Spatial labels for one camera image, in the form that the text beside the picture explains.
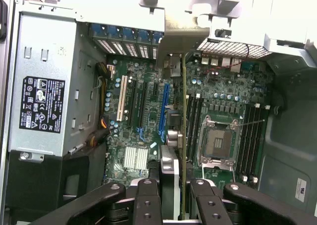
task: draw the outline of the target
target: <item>barcode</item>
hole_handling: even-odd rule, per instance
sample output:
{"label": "barcode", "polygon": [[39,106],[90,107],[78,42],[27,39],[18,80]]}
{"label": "barcode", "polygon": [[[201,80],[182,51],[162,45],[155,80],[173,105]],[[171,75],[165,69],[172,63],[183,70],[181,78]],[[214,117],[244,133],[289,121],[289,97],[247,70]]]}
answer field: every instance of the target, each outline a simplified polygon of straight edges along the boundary
{"label": "barcode", "polygon": [[32,117],[31,116],[26,116],[26,124],[25,124],[26,128],[30,128],[31,127],[31,121],[32,121]]}

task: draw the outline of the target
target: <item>motherboard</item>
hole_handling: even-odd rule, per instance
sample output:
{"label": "motherboard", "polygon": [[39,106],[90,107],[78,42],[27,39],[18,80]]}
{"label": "motherboard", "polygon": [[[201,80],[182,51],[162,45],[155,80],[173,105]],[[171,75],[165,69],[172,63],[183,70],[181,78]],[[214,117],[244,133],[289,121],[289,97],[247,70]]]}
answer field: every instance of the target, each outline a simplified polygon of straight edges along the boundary
{"label": "motherboard", "polygon": [[[107,66],[104,115],[111,136],[104,182],[129,186],[159,160],[167,143],[166,112],[184,108],[184,82],[164,79],[152,60],[111,56]],[[273,72],[261,61],[198,55],[186,63],[186,75],[186,162],[194,176],[218,188],[236,180],[257,183]]]}

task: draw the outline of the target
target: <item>warning label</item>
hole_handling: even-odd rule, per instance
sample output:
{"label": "warning label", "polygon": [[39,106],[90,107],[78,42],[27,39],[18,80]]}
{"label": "warning label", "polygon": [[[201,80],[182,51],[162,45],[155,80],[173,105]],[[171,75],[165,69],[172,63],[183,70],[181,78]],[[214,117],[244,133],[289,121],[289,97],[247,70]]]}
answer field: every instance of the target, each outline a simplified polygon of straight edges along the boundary
{"label": "warning label", "polygon": [[64,89],[64,80],[24,78],[19,128],[60,133]]}

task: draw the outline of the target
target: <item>blue pcie slot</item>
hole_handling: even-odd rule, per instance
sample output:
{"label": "blue pcie slot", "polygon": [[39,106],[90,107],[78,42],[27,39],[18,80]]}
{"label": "blue pcie slot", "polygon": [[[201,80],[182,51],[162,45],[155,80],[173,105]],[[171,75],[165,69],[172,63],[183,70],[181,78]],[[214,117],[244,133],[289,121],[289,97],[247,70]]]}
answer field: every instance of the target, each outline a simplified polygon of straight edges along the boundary
{"label": "blue pcie slot", "polygon": [[165,133],[165,106],[168,104],[168,96],[169,96],[169,87],[170,85],[165,83],[164,85],[164,93],[163,93],[163,100],[162,100],[162,107],[160,111],[160,118],[159,118],[159,125],[158,125],[158,134],[161,135],[161,138],[164,136]]}

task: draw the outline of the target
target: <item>screw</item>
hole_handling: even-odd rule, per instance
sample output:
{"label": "screw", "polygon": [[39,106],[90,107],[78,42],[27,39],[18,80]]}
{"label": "screw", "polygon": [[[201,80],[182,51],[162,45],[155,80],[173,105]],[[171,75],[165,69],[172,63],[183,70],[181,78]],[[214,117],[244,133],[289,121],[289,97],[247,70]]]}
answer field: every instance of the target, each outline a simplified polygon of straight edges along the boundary
{"label": "screw", "polygon": [[198,179],[198,180],[196,180],[196,183],[199,184],[199,185],[202,185],[202,184],[204,184],[204,181],[201,180],[201,179]]}
{"label": "screw", "polygon": [[117,184],[113,184],[110,189],[119,189],[120,187]]}
{"label": "screw", "polygon": [[27,152],[23,152],[22,156],[25,158],[25,159],[28,159],[30,157],[30,155],[27,153]]}
{"label": "screw", "polygon": [[231,189],[233,190],[238,190],[239,189],[239,186],[238,185],[235,185],[235,184],[232,184],[230,185]]}
{"label": "screw", "polygon": [[152,181],[150,181],[150,180],[145,180],[143,183],[144,183],[144,184],[152,184]]}

